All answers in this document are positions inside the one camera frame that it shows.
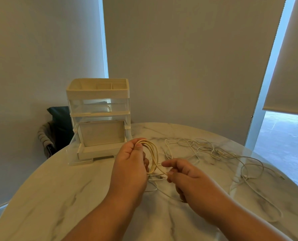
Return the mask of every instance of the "hand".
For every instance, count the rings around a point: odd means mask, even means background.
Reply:
[[[144,138],[135,138],[125,143],[113,164],[107,198],[135,209],[141,202],[147,186],[149,160],[141,143]]]
[[[161,165],[172,167],[167,181],[176,184],[180,198],[193,211],[216,226],[226,218],[233,200],[214,180],[185,159],[170,159]]]

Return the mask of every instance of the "dark green cushion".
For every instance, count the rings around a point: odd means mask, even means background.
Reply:
[[[55,148],[57,151],[67,146],[74,133],[68,106],[50,107],[47,109],[54,122]]]

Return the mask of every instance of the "desktop storage organizer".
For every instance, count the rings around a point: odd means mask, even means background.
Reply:
[[[74,131],[69,164],[116,155],[131,139],[127,79],[75,79],[67,88]]]

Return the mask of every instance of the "person's left hand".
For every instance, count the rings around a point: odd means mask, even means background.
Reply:
[[[141,143],[144,138],[135,138],[125,143],[113,165],[107,197],[136,208],[147,186],[149,160]]]

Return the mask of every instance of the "marble table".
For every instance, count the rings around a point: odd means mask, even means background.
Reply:
[[[232,153],[253,156],[266,162],[242,145],[219,135],[188,126],[165,123],[132,125],[133,137],[153,141],[160,153],[166,150],[164,140],[203,138]],[[192,155],[188,147],[171,145],[174,157]],[[225,190],[239,176],[241,164],[235,159],[215,161],[199,154],[196,166],[215,179]],[[69,166],[65,150],[43,163],[19,188],[0,218],[0,241],[61,240],[106,195],[114,159]],[[293,240],[298,240],[298,186],[266,171],[252,185],[279,207],[284,217],[275,227]],[[174,186],[158,182],[159,188],[177,196]],[[277,211],[252,192],[245,184],[231,192],[232,198],[265,220],[278,217]],[[137,208],[124,240],[226,240],[219,230],[196,215],[187,204],[172,200],[159,191],[146,192]]]

